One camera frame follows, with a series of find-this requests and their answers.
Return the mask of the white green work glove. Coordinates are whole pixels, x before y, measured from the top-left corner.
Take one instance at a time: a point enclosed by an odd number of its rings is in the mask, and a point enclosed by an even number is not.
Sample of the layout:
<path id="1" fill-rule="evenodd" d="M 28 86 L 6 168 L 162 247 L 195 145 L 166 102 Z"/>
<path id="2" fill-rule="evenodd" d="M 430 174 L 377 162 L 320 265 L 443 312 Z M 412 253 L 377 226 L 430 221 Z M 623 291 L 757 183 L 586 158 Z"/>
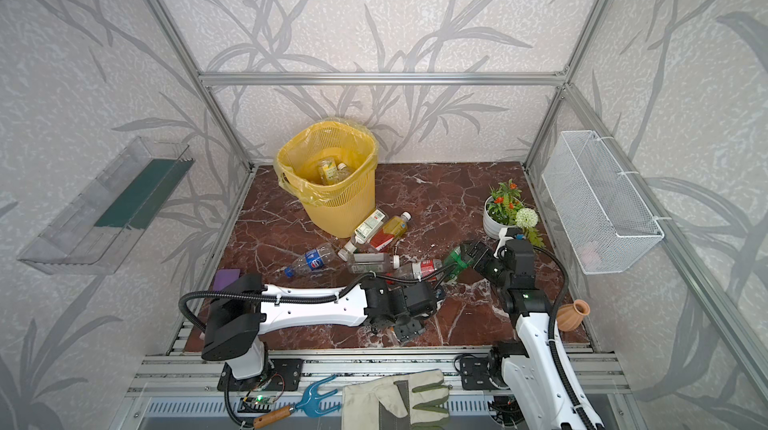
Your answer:
<path id="1" fill-rule="evenodd" d="M 440 370 L 382 377 L 346 386 L 342 429 L 442 429 L 452 386 Z"/>

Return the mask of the small clear grey bottle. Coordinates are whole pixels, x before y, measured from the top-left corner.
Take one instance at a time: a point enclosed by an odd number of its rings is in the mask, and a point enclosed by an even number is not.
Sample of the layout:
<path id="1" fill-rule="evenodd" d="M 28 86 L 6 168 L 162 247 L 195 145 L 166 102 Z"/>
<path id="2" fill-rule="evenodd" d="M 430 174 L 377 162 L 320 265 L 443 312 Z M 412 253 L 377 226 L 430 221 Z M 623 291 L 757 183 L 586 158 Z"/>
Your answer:
<path id="1" fill-rule="evenodd" d="M 353 274 L 387 274 L 400 266 L 400 256 L 383 253 L 355 253 L 348 261 L 348 270 Z"/>

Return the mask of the purple sponge block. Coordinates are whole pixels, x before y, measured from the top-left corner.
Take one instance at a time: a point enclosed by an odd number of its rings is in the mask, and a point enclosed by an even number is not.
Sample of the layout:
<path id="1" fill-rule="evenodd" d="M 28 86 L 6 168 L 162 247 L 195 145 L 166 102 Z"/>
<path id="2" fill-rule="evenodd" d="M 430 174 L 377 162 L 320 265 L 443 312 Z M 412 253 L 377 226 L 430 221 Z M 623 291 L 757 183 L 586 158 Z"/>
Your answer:
<path id="1" fill-rule="evenodd" d="M 236 282 L 241 277 L 239 269 L 220 269 L 214 275 L 211 289 L 219 292 Z"/>

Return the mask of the clear wall shelf green mat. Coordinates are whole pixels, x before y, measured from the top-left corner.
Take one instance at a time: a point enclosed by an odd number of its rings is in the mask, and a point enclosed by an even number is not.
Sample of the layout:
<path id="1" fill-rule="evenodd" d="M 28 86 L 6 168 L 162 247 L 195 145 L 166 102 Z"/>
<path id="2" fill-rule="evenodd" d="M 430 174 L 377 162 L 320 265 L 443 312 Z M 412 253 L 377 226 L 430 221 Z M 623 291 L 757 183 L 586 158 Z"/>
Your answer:
<path id="1" fill-rule="evenodd" d="M 111 275 L 194 164 L 184 143 L 134 138 L 20 253 L 47 275 Z"/>

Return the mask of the small terracotta vase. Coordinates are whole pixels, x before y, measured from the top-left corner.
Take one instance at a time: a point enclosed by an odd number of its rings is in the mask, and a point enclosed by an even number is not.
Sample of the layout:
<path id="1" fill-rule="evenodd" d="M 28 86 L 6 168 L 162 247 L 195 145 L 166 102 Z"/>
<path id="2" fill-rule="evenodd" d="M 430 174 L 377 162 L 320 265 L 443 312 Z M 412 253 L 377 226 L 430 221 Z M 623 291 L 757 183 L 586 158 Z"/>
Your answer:
<path id="1" fill-rule="evenodd" d="M 590 305 L 581 299 L 562 305 L 557 312 L 556 324 L 560 332 L 570 333 L 577 330 L 584 319 L 590 315 Z"/>

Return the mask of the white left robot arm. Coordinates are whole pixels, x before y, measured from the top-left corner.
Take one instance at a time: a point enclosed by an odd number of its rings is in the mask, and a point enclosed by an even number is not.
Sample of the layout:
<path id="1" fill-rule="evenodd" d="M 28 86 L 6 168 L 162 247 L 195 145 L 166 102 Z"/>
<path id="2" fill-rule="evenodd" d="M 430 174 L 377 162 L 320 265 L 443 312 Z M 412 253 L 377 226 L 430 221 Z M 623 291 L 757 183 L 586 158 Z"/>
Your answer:
<path id="1" fill-rule="evenodd" d="M 263 335 L 318 325 L 366 326 L 392 329 L 406 343 L 424 332 L 424 321 L 444 299 L 444 290 L 429 278 L 365 273 L 344 287 L 296 289 L 266 285 L 259 275 L 247 274 L 219 291 L 186 293 L 178 308 L 204 338 L 202 359 L 224 365 L 228 386 L 271 378 Z"/>

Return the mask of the yellow liquid bottle red label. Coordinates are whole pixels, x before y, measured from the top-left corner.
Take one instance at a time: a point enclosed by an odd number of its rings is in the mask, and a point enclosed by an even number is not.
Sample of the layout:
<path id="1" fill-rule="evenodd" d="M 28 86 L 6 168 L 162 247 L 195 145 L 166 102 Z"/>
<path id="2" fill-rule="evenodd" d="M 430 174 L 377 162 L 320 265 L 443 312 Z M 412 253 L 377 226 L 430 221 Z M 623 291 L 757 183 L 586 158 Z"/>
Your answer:
<path id="1" fill-rule="evenodd" d="M 370 246 L 376 252 L 383 252 L 388 246 L 405 235 L 411 219 L 412 216 L 408 212 L 391 218 L 370 240 Z"/>

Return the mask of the green plastic bottle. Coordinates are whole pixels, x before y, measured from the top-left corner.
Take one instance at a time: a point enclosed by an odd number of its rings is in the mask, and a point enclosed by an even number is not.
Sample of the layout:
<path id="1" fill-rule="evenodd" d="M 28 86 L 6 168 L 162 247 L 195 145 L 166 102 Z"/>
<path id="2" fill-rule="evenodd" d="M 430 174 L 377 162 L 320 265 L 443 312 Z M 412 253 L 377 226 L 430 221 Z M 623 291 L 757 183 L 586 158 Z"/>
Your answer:
<path id="1" fill-rule="evenodd" d="M 443 261 L 443 267 L 446 268 L 444 276 L 446 281 L 450 282 L 455 280 L 468 264 L 464 260 L 464 252 L 461 246 L 454 248 Z"/>

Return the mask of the yellow ribbed plastic bin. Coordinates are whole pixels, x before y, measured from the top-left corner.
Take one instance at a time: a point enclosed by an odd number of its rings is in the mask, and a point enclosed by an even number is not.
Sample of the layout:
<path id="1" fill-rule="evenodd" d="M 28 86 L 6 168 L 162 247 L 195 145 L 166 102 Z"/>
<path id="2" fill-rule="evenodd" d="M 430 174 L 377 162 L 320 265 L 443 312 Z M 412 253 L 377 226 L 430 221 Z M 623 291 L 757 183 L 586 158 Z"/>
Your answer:
<path id="1" fill-rule="evenodd" d="M 349 238 L 375 209 L 379 145 L 366 127 L 342 119 L 315 123 L 277 153 L 279 186 L 321 230 Z"/>

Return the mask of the clear bottle red label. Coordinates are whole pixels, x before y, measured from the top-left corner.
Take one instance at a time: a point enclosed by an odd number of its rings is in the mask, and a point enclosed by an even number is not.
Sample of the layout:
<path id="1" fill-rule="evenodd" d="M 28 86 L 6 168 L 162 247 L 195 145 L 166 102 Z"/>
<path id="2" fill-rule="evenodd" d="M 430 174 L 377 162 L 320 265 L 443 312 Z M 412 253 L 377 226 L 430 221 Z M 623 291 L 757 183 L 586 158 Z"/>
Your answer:
<path id="1" fill-rule="evenodd" d="M 430 278 L 437 270 L 440 270 L 443 262 L 439 259 L 412 262 L 394 270 L 391 275 L 398 279 L 422 281 Z"/>

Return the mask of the potted plant red flowers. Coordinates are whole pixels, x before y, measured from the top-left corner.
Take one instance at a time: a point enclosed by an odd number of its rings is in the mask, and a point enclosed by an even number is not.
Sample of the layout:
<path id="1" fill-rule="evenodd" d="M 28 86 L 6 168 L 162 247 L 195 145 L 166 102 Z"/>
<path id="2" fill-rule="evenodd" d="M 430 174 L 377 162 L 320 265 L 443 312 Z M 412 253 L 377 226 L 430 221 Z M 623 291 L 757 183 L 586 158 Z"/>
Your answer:
<path id="1" fill-rule="evenodd" d="M 520 187 L 513 181 L 500 182 L 490 190 L 483 213 L 483 229 L 491 239 L 497 239 L 502 229 L 517 228 L 534 246 L 545 247 L 538 231 L 538 213 L 522 199 Z"/>

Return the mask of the clear bottle white label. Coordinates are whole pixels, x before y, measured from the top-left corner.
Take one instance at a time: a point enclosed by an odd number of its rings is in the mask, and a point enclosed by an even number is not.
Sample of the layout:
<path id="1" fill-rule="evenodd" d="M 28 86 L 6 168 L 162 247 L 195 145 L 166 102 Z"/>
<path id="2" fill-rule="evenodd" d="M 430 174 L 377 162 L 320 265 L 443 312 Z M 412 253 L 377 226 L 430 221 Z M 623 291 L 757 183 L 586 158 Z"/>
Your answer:
<path id="1" fill-rule="evenodd" d="M 341 183 L 352 175 L 353 171 L 344 163 L 339 163 L 336 170 L 336 182 Z"/>

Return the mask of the white green label bottle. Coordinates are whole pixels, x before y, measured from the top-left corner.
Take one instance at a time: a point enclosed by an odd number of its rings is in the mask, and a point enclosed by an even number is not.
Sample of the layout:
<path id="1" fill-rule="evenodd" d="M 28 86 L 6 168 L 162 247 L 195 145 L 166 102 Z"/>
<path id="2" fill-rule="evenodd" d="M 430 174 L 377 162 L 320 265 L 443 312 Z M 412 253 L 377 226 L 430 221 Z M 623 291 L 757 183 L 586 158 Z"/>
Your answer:
<path id="1" fill-rule="evenodd" d="M 338 251 L 338 256 L 348 262 L 353 254 L 361 252 L 370 240 L 383 227 L 387 215 L 376 209 L 354 231 L 351 239 Z"/>

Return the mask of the clear bottle blue label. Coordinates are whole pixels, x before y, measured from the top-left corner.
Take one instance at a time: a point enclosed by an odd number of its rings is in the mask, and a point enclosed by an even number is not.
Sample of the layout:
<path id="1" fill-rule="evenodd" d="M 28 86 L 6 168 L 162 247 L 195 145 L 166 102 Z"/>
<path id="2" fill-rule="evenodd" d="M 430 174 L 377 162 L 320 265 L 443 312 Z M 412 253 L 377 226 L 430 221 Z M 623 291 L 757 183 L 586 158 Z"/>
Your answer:
<path id="1" fill-rule="evenodd" d="M 336 251 L 333 246 L 330 243 L 324 243 L 300 255 L 283 269 L 283 273 L 289 278 L 319 273 L 325 271 L 335 257 Z"/>

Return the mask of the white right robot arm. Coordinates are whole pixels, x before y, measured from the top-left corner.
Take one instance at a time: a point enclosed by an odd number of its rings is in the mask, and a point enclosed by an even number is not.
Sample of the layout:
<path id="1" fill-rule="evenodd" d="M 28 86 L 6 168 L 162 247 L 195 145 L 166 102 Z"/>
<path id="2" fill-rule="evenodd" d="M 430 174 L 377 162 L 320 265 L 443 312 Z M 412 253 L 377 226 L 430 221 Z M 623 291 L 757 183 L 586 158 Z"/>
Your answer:
<path id="1" fill-rule="evenodd" d="M 587 398 L 556 322 L 568 286 L 563 264 L 549 250 L 517 237 L 502 238 L 492 250 L 481 241 L 459 246 L 461 261 L 496 289 L 515 327 L 515 341 L 492 346 L 488 377 L 511 391 L 529 429 L 603 429 Z M 548 257 L 560 270 L 563 286 L 555 299 L 536 287 L 535 259 Z"/>

